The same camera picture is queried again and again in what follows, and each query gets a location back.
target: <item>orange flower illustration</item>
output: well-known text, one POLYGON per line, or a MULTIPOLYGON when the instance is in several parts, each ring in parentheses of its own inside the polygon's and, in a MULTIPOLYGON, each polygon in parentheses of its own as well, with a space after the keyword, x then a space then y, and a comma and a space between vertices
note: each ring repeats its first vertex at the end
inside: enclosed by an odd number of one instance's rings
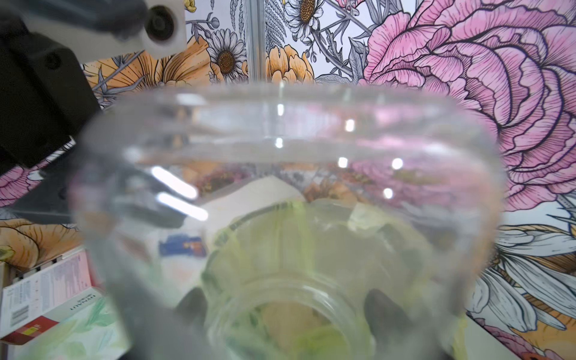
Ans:
POLYGON ((356 202, 368 203, 366 199, 357 195, 343 183, 330 183, 327 179, 322 180, 319 185, 312 183, 306 188, 303 195, 306 200, 310 202, 316 199, 335 199, 348 204, 354 204, 356 202))
POLYGON ((80 232, 63 225, 39 225, 26 219, 0 221, 0 258, 23 271, 81 243, 80 232))
POLYGON ((195 0, 184 0, 184 7, 189 12, 193 13, 196 11, 196 1, 195 0))
POLYGON ((161 59, 154 59, 147 51, 136 59, 132 59, 135 54, 115 56, 84 64, 84 73, 99 103, 107 106, 123 92, 158 86, 210 84, 210 74, 214 71, 207 49, 208 43, 203 37, 199 36, 198 42, 191 37, 187 49, 179 54, 161 59))
POLYGON ((281 81, 288 84, 313 84, 314 71, 308 62, 306 53, 298 56, 290 45, 283 48, 273 47, 266 57, 266 78, 275 84, 281 81))

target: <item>pink peony illustration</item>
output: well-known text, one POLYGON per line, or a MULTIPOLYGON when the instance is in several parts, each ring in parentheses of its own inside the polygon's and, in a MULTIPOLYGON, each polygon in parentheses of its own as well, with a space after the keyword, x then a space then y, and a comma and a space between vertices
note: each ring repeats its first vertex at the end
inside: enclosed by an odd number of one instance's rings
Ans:
POLYGON ((576 1, 424 0, 368 40, 361 85, 454 97, 498 137, 507 211, 576 189, 576 1))
MULTIPOLYGON (((469 194, 482 190, 474 187, 478 176, 470 169, 462 173, 458 164, 425 161, 421 158, 404 157, 401 169, 392 167, 393 159, 383 161, 358 161, 350 166, 355 173, 365 175, 369 181, 363 187, 374 198, 384 198, 388 205, 413 206, 435 205, 446 208, 466 207, 478 199, 469 194)), ((353 183, 353 177, 344 177, 353 183)))
POLYGON ((14 203, 34 186, 40 183, 38 166, 24 169, 15 166, 12 170, 0 176, 0 206, 14 203))
POLYGON ((510 334, 493 326, 487 326, 484 319, 478 318, 474 319, 474 321, 521 359, 563 360, 557 353, 549 349, 544 351, 544 356, 539 355, 536 349, 520 336, 510 334))

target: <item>transparent plastic jar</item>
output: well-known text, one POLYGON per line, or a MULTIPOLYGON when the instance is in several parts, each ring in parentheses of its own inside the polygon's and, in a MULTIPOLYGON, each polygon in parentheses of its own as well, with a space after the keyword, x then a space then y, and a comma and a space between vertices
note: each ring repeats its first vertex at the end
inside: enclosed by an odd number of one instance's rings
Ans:
POLYGON ((431 359, 488 256, 494 143, 412 91, 163 90, 90 125, 71 202, 142 357, 431 359))

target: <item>daisy illustration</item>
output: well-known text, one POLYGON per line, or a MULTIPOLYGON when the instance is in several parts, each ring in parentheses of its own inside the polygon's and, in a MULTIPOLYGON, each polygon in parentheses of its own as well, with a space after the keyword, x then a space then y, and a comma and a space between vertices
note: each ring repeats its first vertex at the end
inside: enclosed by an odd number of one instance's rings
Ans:
POLYGON ((490 266, 476 280, 467 309, 479 313, 488 307, 506 325, 521 332, 536 330, 537 320, 556 329, 566 329, 548 312, 533 306, 528 298, 576 317, 576 278, 558 271, 563 269, 549 260, 574 251, 576 238, 553 226, 501 227, 490 266))
POLYGON ((287 0, 284 15, 292 38, 296 41, 306 39, 312 30, 320 29, 319 18, 324 14, 324 0, 287 0))
MULTIPOLYGON (((477 223, 474 213, 406 203, 403 207, 413 224, 422 227, 429 241, 440 248, 453 246, 446 239, 472 241, 480 231, 473 226, 477 223)), ((576 238, 554 226, 501 226, 493 256, 476 279, 466 309, 474 316, 487 308, 521 332, 536 330, 538 321, 565 330, 548 311, 576 318, 576 277, 570 275, 575 251, 576 238)))
POLYGON ((217 30, 207 41, 214 75, 219 80, 230 83, 248 79, 246 49, 235 32, 230 29, 217 30))

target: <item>floral wallpaper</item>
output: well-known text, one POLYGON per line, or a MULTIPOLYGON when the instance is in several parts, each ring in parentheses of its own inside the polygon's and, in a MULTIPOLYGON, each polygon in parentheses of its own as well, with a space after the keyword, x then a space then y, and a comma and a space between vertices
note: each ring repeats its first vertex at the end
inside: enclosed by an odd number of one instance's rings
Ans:
MULTIPOLYGON (((84 64, 100 105, 160 86, 247 82, 244 1, 184 0, 189 39, 180 54, 84 64)), ((576 0, 264 4, 269 81, 428 90, 491 130, 507 170, 506 212, 467 313, 520 358, 576 359, 576 0)), ((393 171, 355 166, 375 183, 393 171)), ((37 170, 0 177, 0 206, 37 184, 37 170)), ((306 196, 355 196, 342 186, 322 183, 306 196)), ((39 261, 45 242, 35 236, 48 227, 3 223, 0 256, 22 268, 39 261)))

